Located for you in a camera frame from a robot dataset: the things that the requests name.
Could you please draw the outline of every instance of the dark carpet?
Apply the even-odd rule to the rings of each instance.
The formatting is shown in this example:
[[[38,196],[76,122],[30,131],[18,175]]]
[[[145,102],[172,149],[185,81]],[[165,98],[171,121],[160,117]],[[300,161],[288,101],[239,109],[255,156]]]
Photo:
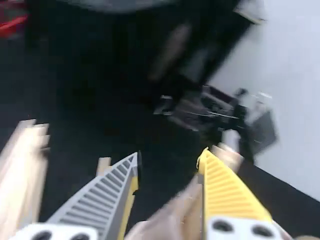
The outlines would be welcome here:
[[[45,50],[26,53],[19,41],[1,41],[0,53],[0,147],[19,121],[50,124],[40,221],[95,176],[99,157],[112,157],[114,163],[142,153],[143,177],[129,228],[192,178],[204,143],[195,133],[153,116],[138,103],[134,89],[121,88],[94,65],[78,65],[74,74]],[[320,237],[319,202],[250,163],[239,175],[290,234]]]

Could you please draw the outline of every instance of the gray plastic piece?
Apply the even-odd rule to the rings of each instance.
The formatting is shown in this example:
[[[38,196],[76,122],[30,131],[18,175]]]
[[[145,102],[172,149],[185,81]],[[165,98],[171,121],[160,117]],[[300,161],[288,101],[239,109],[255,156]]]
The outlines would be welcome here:
[[[47,221],[93,227],[99,240],[116,240],[133,177],[138,176],[137,152],[109,167],[74,194]]]

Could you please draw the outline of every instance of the yellow plastic piece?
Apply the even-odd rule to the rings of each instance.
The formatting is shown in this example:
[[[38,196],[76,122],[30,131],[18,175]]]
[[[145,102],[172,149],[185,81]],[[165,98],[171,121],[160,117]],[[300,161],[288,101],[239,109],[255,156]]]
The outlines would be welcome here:
[[[129,193],[128,193],[128,196],[127,196],[127,199],[125,202],[123,216],[122,216],[122,222],[121,222],[121,226],[119,229],[117,240],[123,240],[125,238],[125,232],[126,232],[130,212],[131,212],[132,206],[135,201],[134,192],[136,190],[138,190],[138,188],[139,188],[138,177],[134,176],[131,180],[130,190],[129,190]]]
[[[218,215],[272,221],[270,213],[249,188],[208,148],[199,156],[197,168],[204,178],[204,223]]]

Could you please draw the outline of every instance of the black hole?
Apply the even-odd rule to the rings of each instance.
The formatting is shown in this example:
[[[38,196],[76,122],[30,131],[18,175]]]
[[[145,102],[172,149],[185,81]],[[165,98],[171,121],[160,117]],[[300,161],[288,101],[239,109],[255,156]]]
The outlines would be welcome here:
[[[41,231],[38,232],[32,240],[49,240],[51,238],[52,234],[49,231]]]
[[[252,231],[256,235],[260,235],[267,238],[270,238],[273,236],[272,232],[269,229],[265,228],[264,226],[255,226],[252,229]]]
[[[218,231],[231,232],[233,231],[232,226],[226,221],[216,221],[213,223],[212,227]]]
[[[89,240],[89,236],[87,234],[79,233],[71,238],[71,240]]]

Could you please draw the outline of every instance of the white wall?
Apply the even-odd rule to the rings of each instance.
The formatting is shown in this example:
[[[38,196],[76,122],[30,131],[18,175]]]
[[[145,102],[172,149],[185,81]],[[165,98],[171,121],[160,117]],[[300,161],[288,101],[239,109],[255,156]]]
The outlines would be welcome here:
[[[272,96],[279,141],[256,164],[320,201],[320,1],[264,7],[267,21],[248,31],[210,84],[229,95],[247,88]]]

